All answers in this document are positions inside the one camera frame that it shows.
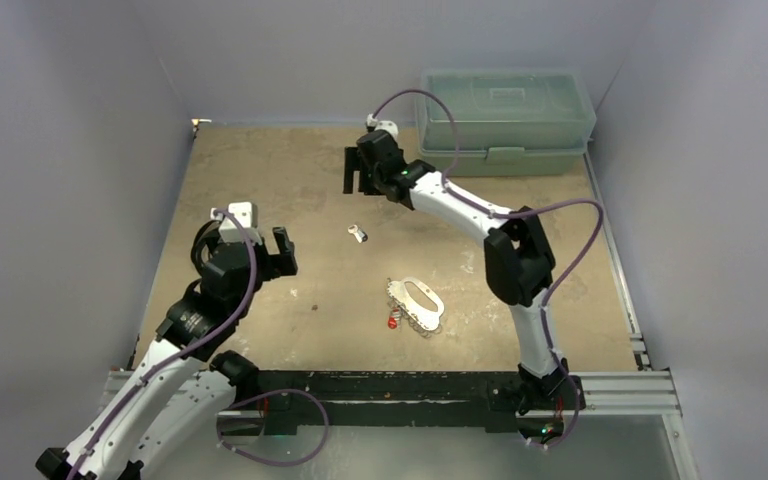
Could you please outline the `small key fob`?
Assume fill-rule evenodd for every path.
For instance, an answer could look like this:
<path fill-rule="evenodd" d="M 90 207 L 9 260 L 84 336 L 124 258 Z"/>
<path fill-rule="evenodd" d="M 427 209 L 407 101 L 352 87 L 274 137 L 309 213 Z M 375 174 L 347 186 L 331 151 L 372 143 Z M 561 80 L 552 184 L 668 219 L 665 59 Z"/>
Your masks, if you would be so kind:
<path fill-rule="evenodd" d="M 368 240 L 367 233 L 357 224 L 352 224 L 347 228 L 349 234 L 351 234 L 358 243 L 364 243 Z"/>

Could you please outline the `silver foot-shaped keyring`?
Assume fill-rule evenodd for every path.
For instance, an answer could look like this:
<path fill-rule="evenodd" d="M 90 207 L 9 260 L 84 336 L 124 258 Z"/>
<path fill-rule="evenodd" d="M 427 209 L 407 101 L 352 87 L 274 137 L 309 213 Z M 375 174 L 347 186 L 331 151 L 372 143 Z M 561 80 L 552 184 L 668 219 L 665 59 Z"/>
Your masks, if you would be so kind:
<path fill-rule="evenodd" d="M 416 277 L 389 279 L 386 286 L 389 304 L 420 335 L 428 337 L 442 329 L 445 305 L 441 297 Z"/>

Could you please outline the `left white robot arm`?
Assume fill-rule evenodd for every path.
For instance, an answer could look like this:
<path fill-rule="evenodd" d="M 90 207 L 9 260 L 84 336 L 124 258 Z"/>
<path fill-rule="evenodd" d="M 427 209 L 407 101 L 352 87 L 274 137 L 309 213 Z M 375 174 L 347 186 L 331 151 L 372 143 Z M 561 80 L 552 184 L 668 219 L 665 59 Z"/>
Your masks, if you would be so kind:
<path fill-rule="evenodd" d="M 145 479 L 154 462 L 177 448 L 199 423 L 231 406 L 252 405 L 262 390 L 259 369 L 220 346 L 271 280 L 298 272 L 295 245 L 272 230 L 271 253 L 259 232 L 211 220 L 194 238 L 198 274 L 167 310 L 143 358 L 99 416 L 65 447 L 35 463 L 46 479 Z"/>

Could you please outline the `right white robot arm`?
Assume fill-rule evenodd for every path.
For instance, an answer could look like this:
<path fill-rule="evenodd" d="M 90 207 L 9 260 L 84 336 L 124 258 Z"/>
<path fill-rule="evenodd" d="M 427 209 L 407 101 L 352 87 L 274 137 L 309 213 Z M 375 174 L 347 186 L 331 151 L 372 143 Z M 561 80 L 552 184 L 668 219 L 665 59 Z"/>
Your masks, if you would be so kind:
<path fill-rule="evenodd" d="M 556 260 L 540 220 L 528 207 L 511 210 L 449 181 L 432 165 L 406 162 L 394 137 L 370 130 L 343 153 L 343 191 L 379 195 L 412 211 L 433 215 L 480 245 L 486 284 L 512 316 L 525 413 L 548 405 L 578 413 L 583 392 L 553 338 L 548 305 Z"/>

